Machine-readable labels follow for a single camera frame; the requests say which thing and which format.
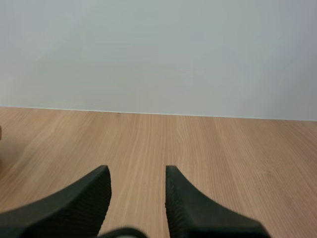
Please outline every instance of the gray wall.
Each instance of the gray wall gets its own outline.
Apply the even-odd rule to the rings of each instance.
[[[316,0],[0,0],[0,105],[317,120]]]

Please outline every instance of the wooden tabletop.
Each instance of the wooden tabletop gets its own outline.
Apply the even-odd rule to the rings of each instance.
[[[0,108],[0,212],[109,165],[101,232],[167,238],[165,166],[274,238],[317,237],[317,122]]]

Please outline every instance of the wood grain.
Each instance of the wood grain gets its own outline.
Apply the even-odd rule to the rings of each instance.
[[[168,237],[165,165],[258,219],[275,238],[317,237],[317,123],[0,108],[0,212],[110,167],[101,232]]]

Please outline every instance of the textured rubber pad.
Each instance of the textured rubber pad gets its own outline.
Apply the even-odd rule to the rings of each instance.
[[[110,199],[110,172],[100,166],[49,197],[0,214],[1,238],[96,237]]]
[[[166,214],[171,238],[269,238],[260,222],[198,191],[176,166],[166,167]]]

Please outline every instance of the wooden table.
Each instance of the wooden table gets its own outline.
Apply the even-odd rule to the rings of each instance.
[[[101,232],[168,237],[165,166],[263,223],[275,238],[317,237],[317,123],[0,108],[0,212],[110,167]]]

